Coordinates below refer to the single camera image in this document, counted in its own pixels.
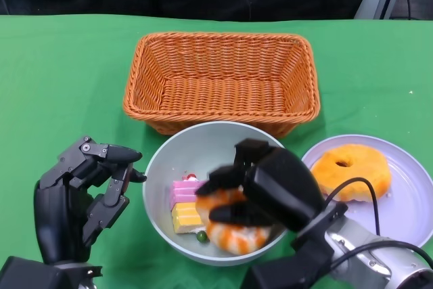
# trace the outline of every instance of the orange wicker basket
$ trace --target orange wicker basket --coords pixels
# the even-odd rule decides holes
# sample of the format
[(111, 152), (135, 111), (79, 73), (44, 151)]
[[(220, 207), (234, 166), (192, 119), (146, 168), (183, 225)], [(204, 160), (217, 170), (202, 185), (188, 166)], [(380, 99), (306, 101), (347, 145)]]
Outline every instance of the orange wicker basket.
[(284, 137), (319, 113), (313, 52), (298, 35), (148, 35), (137, 45), (123, 108), (164, 135), (230, 120)]

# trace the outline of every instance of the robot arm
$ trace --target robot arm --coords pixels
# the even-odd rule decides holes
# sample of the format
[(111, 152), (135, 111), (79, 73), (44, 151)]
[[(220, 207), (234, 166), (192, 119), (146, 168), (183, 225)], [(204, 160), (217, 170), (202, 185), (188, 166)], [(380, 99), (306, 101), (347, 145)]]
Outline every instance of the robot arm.
[[(135, 150), (97, 144), (82, 137), (58, 157), (35, 187), (35, 227), (43, 263), (10, 257), (0, 272), (0, 289), (87, 289), (101, 267), (87, 264), (91, 246), (129, 204), (129, 182), (142, 183), (133, 168)], [(104, 194), (87, 193), (108, 179)]]
[(412, 250), (423, 253), (432, 266), (428, 255), (416, 246), (372, 234), (344, 216), (343, 202), (327, 206), (308, 168), (286, 149), (244, 140), (236, 145), (233, 166), (211, 173), (196, 194), (231, 188), (242, 189), (248, 201), (215, 208), (211, 220), (238, 225), (274, 222), (298, 233), (292, 242), (296, 254), (251, 267), (242, 289), (310, 288), (329, 272), (357, 289), (433, 288), (433, 270)]

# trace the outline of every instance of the orange toy shrimp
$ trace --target orange toy shrimp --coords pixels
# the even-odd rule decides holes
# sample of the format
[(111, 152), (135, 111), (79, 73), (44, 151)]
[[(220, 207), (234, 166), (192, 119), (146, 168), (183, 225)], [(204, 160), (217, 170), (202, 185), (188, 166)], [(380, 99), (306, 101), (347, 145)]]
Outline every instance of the orange toy shrimp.
[(244, 227), (215, 223), (209, 212), (224, 204), (246, 200), (239, 190), (219, 190), (210, 196), (197, 197), (196, 210), (206, 226), (209, 240), (222, 250), (243, 255), (262, 248), (271, 233), (270, 227)]

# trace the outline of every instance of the green table surface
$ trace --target green table surface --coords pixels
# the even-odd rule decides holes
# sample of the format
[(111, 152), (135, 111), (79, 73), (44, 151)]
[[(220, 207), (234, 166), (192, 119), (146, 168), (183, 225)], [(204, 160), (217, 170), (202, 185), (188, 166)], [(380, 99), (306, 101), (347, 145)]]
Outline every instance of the green table surface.
[[(433, 22), (232, 23), (128, 16), (0, 18), (0, 263), (41, 260), (32, 195), (39, 177), (81, 135), (143, 152), (145, 170), (167, 137), (122, 111), (140, 37), (160, 31), (287, 32), (312, 44), (322, 109), (282, 143), (303, 155), (333, 135), (362, 133), (406, 149), (431, 174)], [(248, 265), (215, 268), (175, 252), (153, 229), (140, 185), (93, 246), (99, 288), (238, 288)], [(292, 254), (288, 235), (258, 261)], [(424, 248), (433, 253), (433, 242)], [(330, 278), (316, 288), (345, 288)]]

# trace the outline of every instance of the orange donut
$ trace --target orange donut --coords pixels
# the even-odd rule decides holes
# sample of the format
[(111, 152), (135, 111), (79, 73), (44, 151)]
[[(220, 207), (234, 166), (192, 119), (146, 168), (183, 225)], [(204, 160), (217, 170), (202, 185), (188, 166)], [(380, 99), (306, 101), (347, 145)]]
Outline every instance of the orange donut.
[(243, 255), (262, 248), (271, 233), (270, 227), (244, 227), (215, 223), (209, 220), (209, 212), (224, 204), (246, 200), (239, 190), (219, 190), (210, 196), (197, 197), (196, 210), (206, 226), (209, 240), (236, 255)]
[[(348, 144), (326, 152), (311, 170), (324, 194), (354, 177), (368, 180), (378, 198), (390, 188), (391, 172), (386, 157), (380, 151), (364, 145)], [(336, 195), (341, 201), (369, 201), (371, 194), (361, 182), (347, 185)]]

